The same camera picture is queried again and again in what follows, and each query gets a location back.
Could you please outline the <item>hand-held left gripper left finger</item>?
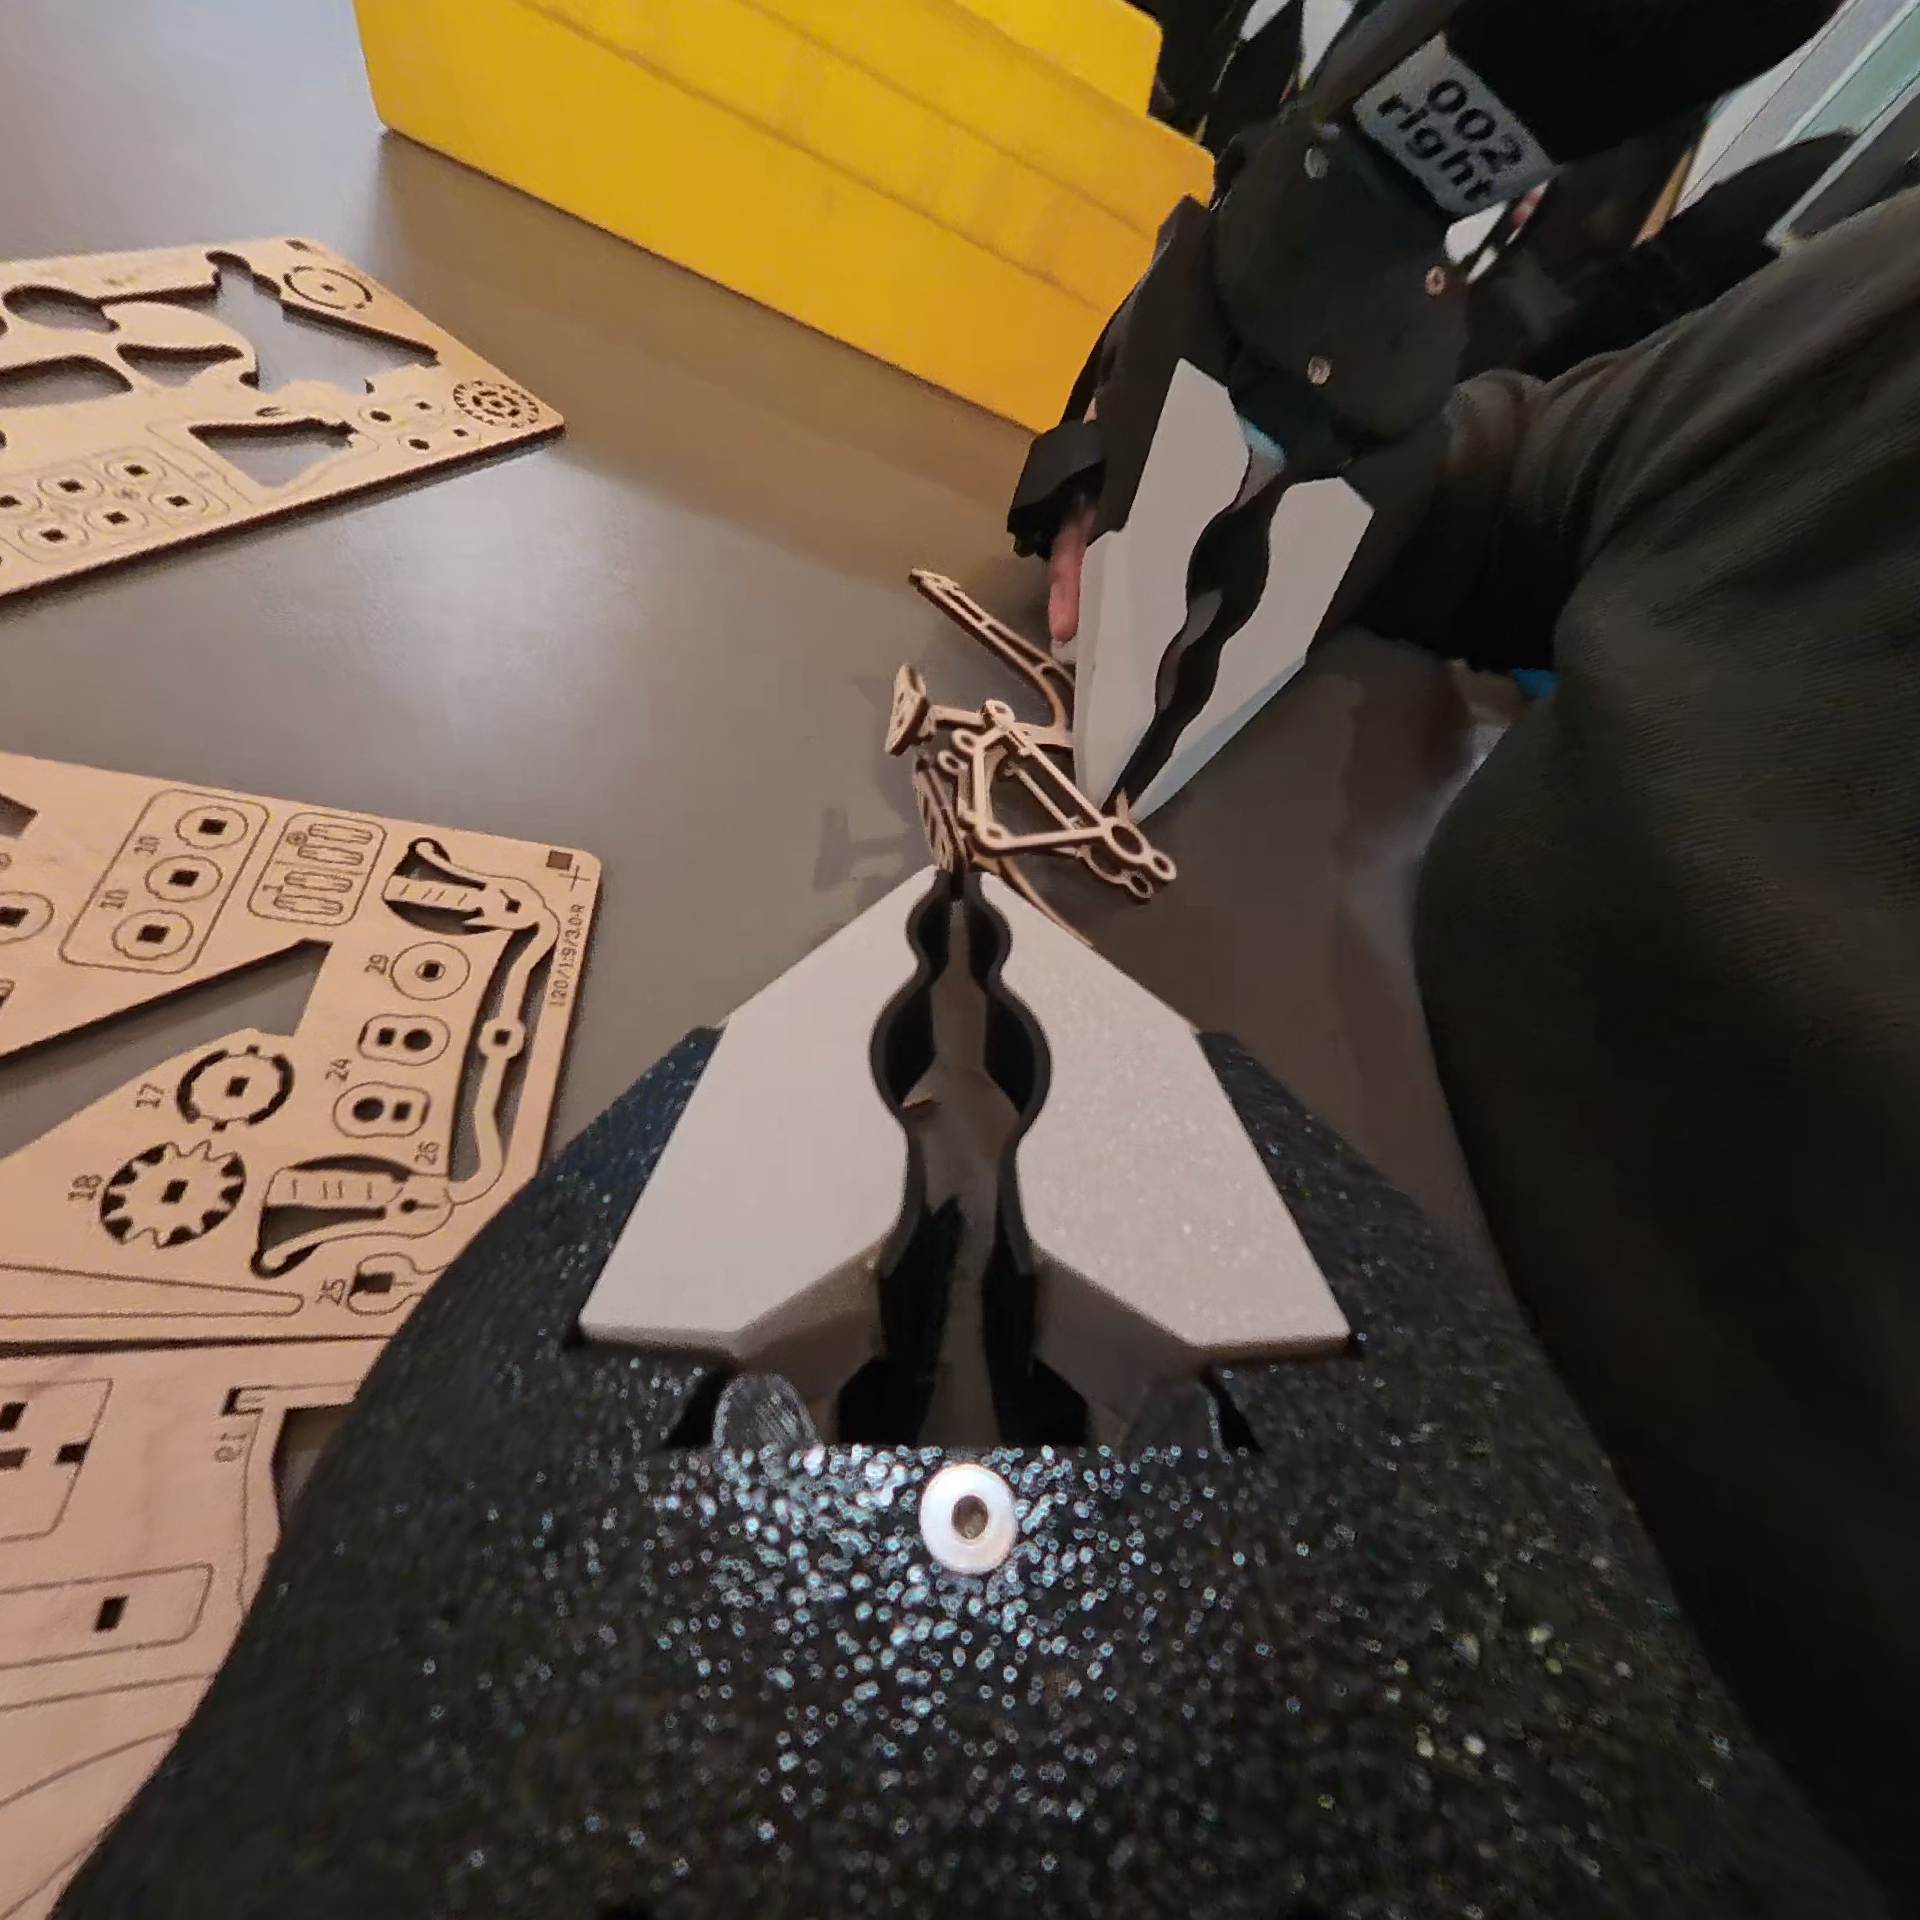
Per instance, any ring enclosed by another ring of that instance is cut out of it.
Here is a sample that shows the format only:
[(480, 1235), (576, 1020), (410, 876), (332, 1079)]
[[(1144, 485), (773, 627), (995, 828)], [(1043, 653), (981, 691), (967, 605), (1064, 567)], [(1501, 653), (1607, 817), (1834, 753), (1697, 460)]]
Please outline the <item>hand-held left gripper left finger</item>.
[(723, 1027), (580, 1332), (737, 1369), (863, 1369), (925, 1220), (951, 876), (922, 869)]

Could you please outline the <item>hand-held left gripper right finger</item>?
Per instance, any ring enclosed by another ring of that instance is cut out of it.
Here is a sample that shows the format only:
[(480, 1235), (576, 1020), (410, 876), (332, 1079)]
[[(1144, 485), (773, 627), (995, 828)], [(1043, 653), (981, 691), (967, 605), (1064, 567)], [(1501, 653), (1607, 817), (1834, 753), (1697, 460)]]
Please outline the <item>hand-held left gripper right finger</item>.
[(1323, 1359), (1351, 1326), (1198, 1031), (1002, 880), (964, 885), (1018, 1359)]

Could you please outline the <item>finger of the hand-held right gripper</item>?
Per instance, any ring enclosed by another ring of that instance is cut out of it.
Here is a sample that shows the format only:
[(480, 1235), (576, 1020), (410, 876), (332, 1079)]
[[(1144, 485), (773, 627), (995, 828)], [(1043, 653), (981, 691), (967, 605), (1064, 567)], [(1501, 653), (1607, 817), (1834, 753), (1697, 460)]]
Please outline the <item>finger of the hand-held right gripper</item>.
[(1150, 733), (1161, 662), (1188, 627), (1193, 548), (1234, 504), (1248, 461), (1225, 384), (1177, 361), (1133, 505), (1081, 564), (1079, 784), (1096, 805)]
[(1273, 493), (1230, 526), (1265, 532), (1261, 562), (1234, 562), (1220, 608), (1177, 662), (1140, 771), (1135, 818), (1156, 815), (1298, 674), (1375, 510), (1361, 493)]

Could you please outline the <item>wooden model assembly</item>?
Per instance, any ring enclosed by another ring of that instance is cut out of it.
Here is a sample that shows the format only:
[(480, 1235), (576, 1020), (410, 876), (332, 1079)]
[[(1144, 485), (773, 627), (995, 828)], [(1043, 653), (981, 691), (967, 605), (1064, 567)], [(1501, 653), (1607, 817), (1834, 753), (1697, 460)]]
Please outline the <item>wooden model assembly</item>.
[(895, 677), (885, 754), (906, 759), (910, 775), (919, 749), (948, 753), (964, 766), (972, 876), (1002, 880), (1049, 919), (1058, 913), (1023, 869), (1032, 858), (1066, 860), (1129, 901), (1156, 901), (1177, 866), (1147, 839), (1126, 801), (1096, 805), (1073, 775), (1073, 668), (958, 583), (916, 567), (910, 585), (1045, 702), (1043, 717), (1005, 701), (953, 707), (931, 699), (916, 665)]

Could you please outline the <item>small wooden part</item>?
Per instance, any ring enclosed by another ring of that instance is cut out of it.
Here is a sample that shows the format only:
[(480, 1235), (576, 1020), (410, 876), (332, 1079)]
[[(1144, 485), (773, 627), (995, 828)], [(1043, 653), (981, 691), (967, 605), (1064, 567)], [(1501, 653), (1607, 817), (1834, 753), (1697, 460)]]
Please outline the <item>small wooden part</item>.
[(973, 869), (973, 853), (964, 822), (964, 766), (948, 753), (919, 749), (912, 781), (931, 860), (946, 876), (967, 876)]

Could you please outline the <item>person's right forearm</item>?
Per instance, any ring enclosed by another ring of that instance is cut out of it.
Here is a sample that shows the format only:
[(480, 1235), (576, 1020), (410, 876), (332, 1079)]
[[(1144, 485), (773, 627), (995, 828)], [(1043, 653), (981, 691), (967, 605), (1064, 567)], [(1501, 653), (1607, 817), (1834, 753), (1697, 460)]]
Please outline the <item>person's right forearm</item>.
[(1912, 686), (1916, 270), (1911, 189), (1638, 346), (1462, 383), (1359, 619), (1589, 702)]

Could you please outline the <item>wooden sheet with gear parts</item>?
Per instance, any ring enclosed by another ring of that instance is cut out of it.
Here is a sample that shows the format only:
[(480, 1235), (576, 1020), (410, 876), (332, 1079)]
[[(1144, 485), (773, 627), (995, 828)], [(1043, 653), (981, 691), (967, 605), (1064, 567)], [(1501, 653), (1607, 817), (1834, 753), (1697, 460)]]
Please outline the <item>wooden sheet with gear parts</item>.
[(320, 957), (4, 1157), (4, 1344), (387, 1338), (540, 1169), (602, 892), (573, 849), (4, 754), (4, 1057)]

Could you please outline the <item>person's right hand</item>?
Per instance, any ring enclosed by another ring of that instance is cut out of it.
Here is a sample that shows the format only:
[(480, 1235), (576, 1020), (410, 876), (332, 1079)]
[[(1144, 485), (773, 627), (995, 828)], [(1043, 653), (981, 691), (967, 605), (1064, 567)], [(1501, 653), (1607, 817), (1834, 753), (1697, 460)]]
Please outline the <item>person's right hand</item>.
[(1091, 530), (1096, 520), (1096, 504), (1081, 498), (1062, 519), (1052, 548), (1048, 553), (1048, 644), (1058, 659), (1070, 659), (1079, 631), (1081, 616), (1081, 572)]

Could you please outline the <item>yellow plastic box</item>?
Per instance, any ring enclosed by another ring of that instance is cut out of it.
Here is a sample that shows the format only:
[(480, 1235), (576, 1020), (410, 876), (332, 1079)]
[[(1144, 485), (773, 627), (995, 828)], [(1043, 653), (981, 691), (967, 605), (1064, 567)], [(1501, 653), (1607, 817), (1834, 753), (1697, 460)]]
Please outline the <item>yellow plastic box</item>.
[(1213, 158), (1115, 4), (358, 4), (382, 123), (1026, 430)]

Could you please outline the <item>wooden sheet with rectangular slots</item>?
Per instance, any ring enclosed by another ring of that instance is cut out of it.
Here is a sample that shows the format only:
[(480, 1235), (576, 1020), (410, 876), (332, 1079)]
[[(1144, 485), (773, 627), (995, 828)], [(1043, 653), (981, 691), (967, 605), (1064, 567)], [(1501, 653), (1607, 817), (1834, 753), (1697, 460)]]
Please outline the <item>wooden sheet with rectangular slots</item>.
[(51, 1915), (198, 1714), (279, 1543), (286, 1417), (385, 1346), (4, 1360), (3, 1915)]

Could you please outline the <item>wooden sheet with large cutouts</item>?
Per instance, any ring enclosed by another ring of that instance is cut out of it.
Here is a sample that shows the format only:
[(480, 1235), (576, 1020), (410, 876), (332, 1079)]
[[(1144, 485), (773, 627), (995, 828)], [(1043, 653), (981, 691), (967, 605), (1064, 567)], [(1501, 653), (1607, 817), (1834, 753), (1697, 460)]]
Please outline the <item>wooden sheet with large cutouts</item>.
[[(307, 331), (396, 349), (273, 388), (227, 278)], [(320, 510), (561, 435), (565, 420), (316, 239), (9, 259), (3, 595)]]

